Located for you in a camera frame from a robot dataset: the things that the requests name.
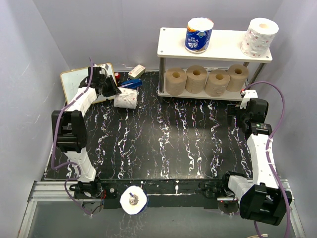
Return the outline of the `white red-dotted roll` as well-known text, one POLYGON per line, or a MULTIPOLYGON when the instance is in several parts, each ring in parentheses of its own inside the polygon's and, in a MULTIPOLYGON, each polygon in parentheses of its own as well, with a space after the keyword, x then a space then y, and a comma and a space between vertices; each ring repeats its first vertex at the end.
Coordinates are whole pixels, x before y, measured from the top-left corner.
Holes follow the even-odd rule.
POLYGON ((279 31, 277 23, 266 18, 254 18, 242 40, 240 49, 246 56, 263 57, 279 31))
POLYGON ((113 100, 113 106, 117 108, 136 109, 138 91, 135 89, 119 87, 121 91, 113 100))

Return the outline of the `brown roll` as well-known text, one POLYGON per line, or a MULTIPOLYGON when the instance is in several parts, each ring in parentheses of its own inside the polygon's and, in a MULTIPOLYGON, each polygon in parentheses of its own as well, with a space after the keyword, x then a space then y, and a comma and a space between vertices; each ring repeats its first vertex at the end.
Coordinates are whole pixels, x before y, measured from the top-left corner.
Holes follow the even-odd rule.
POLYGON ((241 64, 234 64, 228 69, 227 72, 230 76, 230 81, 226 90, 229 92, 241 91, 246 79, 249 76, 249 70, 241 64))
POLYGON ((181 68, 171 68, 166 71, 165 89, 168 94, 178 96, 183 93, 186 86, 187 75, 181 68))
POLYGON ((193 65, 186 70, 187 81, 185 89, 192 94, 198 94, 204 90, 207 71, 199 65, 193 65))
POLYGON ((230 76, 227 71, 216 69, 208 75, 205 92, 211 97, 220 97, 226 91, 229 81, 230 76))

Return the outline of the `blue roll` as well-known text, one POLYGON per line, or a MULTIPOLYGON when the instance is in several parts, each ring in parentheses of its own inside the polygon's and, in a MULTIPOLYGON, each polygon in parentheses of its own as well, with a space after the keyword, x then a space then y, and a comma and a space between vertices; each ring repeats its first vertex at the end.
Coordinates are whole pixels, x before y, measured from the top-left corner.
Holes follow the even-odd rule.
POLYGON ((200 54, 207 50, 214 22, 206 17, 192 18, 187 23, 185 49, 200 54))
POLYGON ((121 207, 128 215, 137 215, 143 212, 147 208, 148 202, 146 192, 135 185, 128 187, 120 198, 121 207))

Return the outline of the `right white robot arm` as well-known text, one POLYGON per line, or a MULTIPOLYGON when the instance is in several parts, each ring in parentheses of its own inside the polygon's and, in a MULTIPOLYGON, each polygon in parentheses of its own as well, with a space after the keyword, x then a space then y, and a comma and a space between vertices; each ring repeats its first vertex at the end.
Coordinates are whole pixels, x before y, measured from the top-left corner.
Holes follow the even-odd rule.
POLYGON ((235 196, 240 216, 265 224, 278 226, 291 204, 291 193, 282 192, 272 169, 275 168, 270 147, 267 146, 272 127, 265 123, 268 102, 255 97, 228 106, 228 117, 236 117, 236 126, 245 134, 252 161, 253 181, 237 172, 226 172, 222 177, 221 192, 235 196))

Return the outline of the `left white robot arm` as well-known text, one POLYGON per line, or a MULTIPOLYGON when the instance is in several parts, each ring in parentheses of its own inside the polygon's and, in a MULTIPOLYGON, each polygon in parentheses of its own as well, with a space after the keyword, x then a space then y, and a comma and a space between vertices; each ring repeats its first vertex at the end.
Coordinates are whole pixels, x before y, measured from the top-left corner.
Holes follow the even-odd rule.
POLYGON ((58 170, 72 166, 76 172, 77 184, 70 190, 91 198, 103 193, 100 180, 96 177, 86 145, 88 134, 84 116, 89 107, 99 97, 106 99, 120 94, 112 65, 92 64, 88 75, 80 82, 73 99, 60 111, 52 112, 53 150, 51 168, 58 170))

